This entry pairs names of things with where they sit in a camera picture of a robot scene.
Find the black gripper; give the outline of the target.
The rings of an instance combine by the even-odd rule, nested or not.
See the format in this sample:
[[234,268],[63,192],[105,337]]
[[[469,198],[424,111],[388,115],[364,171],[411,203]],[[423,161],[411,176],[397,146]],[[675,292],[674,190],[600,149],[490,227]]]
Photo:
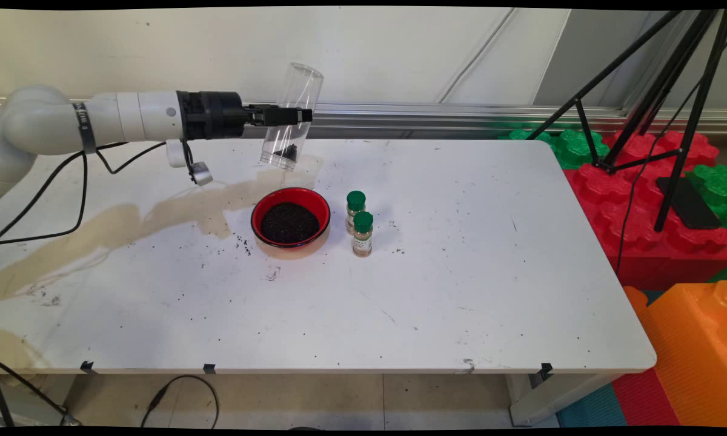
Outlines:
[[244,105],[233,91],[178,91],[184,140],[236,139],[245,126],[297,126],[313,121],[310,108]]

